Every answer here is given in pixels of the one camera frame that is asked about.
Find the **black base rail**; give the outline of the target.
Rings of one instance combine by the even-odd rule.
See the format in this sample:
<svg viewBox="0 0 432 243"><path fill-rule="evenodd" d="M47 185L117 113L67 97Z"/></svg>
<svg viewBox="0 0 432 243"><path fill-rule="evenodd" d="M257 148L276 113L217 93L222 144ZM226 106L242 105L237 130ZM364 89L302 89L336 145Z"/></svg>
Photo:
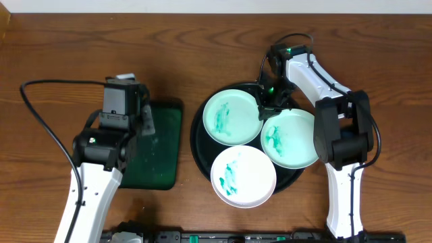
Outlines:
<svg viewBox="0 0 432 243"><path fill-rule="evenodd" d="M292 232L192 232L180 227L148 228L135 221L122 222L101 234L100 242L142 243L282 243L282 242L362 242L406 243L404 234L361 232L354 238L335 238L329 230L298 228Z"/></svg>

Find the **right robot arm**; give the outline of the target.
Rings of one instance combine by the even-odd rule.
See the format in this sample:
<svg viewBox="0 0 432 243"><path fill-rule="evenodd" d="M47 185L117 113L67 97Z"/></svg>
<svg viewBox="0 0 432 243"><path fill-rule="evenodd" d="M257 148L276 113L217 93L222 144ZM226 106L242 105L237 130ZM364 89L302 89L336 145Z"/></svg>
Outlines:
<svg viewBox="0 0 432 243"><path fill-rule="evenodd" d="M353 92L336 81L305 45L272 45L263 60L277 80L272 84L263 76L257 79L259 119L280 117L294 89L302 91L315 108L313 146L329 178L327 228L336 240L363 242L361 175L370 165L368 152L381 149L366 92Z"/></svg>

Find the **white plate with green stain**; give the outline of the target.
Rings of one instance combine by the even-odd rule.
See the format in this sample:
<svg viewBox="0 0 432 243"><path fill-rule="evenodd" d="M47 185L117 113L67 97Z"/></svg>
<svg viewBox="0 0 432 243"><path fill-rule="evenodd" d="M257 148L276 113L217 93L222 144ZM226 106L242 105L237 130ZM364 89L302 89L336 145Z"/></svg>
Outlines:
<svg viewBox="0 0 432 243"><path fill-rule="evenodd" d="M252 146L232 146L213 161L211 184L225 203L250 209L265 203L275 191L277 176L273 162Z"/></svg>

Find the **mint plate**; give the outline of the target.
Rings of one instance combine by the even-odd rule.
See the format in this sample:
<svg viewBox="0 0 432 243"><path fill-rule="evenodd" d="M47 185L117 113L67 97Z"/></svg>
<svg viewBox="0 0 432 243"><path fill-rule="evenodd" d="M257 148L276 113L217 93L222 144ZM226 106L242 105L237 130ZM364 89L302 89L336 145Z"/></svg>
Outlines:
<svg viewBox="0 0 432 243"><path fill-rule="evenodd" d="M263 127L255 98L238 89L214 94L205 104L202 122L207 134L226 146L251 142Z"/></svg>
<svg viewBox="0 0 432 243"><path fill-rule="evenodd" d="M286 109L269 118L261 130L261 146L274 164L302 169L318 160L313 143L315 117L301 109Z"/></svg>

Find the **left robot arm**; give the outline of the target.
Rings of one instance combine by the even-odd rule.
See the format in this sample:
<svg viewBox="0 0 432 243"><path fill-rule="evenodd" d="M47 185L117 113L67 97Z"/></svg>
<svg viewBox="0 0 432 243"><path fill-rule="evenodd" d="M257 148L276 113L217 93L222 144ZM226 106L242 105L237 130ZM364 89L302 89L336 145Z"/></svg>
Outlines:
<svg viewBox="0 0 432 243"><path fill-rule="evenodd" d="M134 74L108 77L103 107L73 140L70 191L56 242L98 242L113 196L138 141L155 133L148 88Z"/></svg>

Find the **green rectangular tray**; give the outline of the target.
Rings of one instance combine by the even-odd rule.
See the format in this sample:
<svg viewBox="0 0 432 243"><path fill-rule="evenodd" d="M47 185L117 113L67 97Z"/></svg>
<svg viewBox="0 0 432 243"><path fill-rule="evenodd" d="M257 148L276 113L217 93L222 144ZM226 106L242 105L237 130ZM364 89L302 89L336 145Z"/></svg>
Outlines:
<svg viewBox="0 0 432 243"><path fill-rule="evenodd" d="M183 102L153 101L151 111L155 133L138 140L136 156L128 164L120 188L169 190L176 182Z"/></svg>

